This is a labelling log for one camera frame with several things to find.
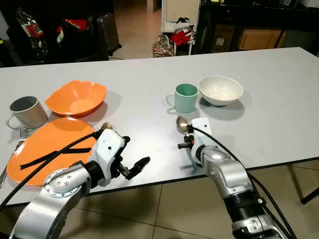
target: green mug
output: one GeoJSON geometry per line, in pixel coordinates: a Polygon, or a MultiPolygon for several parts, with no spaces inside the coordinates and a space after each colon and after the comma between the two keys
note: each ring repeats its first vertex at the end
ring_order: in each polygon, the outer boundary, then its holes
{"type": "Polygon", "coordinates": [[[195,110],[195,102],[198,94],[198,88],[193,84],[180,84],[176,86],[174,93],[166,96],[166,101],[177,111],[189,113],[195,110]]]}

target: orange plate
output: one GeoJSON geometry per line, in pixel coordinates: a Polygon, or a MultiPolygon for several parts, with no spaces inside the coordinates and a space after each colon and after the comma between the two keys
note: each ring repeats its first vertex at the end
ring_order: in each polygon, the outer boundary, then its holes
{"type": "Polygon", "coordinates": [[[86,115],[103,102],[106,90],[98,83],[71,81],[54,92],[45,103],[60,115],[86,115]]]}
{"type": "MultiPolygon", "coordinates": [[[[41,163],[23,170],[20,170],[21,164],[29,163],[55,150],[60,150],[92,132],[92,127],[78,119],[60,118],[48,123],[31,135],[14,153],[6,168],[8,176],[14,181],[21,182],[41,163]]],[[[95,142],[94,138],[88,138],[72,148],[92,148],[95,142]]],[[[51,172],[60,168],[68,168],[79,160],[87,163],[90,155],[91,152],[61,154],[31,178],[27,184],[43,185],[45,178],[51,172]]]]}

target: white table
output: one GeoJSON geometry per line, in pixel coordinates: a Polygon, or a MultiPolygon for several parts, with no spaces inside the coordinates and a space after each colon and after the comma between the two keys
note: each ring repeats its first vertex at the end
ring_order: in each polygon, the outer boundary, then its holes
{"type": "MultiPolygon", "coordinates": [[[[108,87],[105,103],[82,120],[93,127],[109,121],[121,135],[131,137],[123,163],[132,167],[150,156],[143,172],[130,181],[120,176],[93,193],[182,180],[203,175],[193,167],[186,150],[178,150],[183,135],[176,130],[178,115],[208,117],[213,135],[239,157],[246,168],[289,164],[318,157],[319,58],[301,48],[231,52],[170,58],[39,65],[0,69],[0,135],[2,170],[18,141],[19,132],[5,124],[15,99],[37,96],[44,101],[71,80],[88,80],[108,87]],[[231,105],[217,108],[199,95],[197,110],[167,113],[167,93],[180,83],[197,83],[207,75],[236,79],[244,95],[231,105]]],[[[7,179],[0,201],[16,186],[7,179]]],[[[25,186],[9,204],[32,200],[39,187],[25,186]]]]}

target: fork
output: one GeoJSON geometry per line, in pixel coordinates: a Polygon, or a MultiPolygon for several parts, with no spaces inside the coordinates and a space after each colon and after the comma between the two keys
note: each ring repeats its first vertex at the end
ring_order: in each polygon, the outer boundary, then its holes
{"type": "MultiPolygon", "coordinates": [[[[20,138],[19,138],[18,144],[16,145],[15,150],[13,151],[12,155],[17,151],[17,149],[21,146],[21,144],[26,141],[27,138],[28,138],[28,129],[27,128],[20,129],[20,138]]],[[[7,167],[7,165],[8,164],[6,164],[3,172],[0,175],[0,188],[2,187],[2,185],[4,183],[4,180],[6,178],[6,167],[7,167]]]]}

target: tile floor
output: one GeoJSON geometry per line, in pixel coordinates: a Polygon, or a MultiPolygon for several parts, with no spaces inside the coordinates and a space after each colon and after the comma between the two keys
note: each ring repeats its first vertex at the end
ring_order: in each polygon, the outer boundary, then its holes
{"type": "MultiPolygon", "coordinates": [[[[147,12],[145,0],[116,0],[115,11],[123,48],[118,49],[114,57],[152,57],[152,44],[160,34],[161,11],[147,12]]],[[[300,191],[307,195],[318,187],[318,161],[252,173],[272,193],[299,238],[319,238],[319,197],[306,205],[299,202],[300,191]]],[[[22,209],[7,208],[1,212],[1,232],[10,233],[22,209]]],[[[60,238],[233,237],[231,220],[216,186],[202,178],[86,197],[70,212],[60,238]]]]}

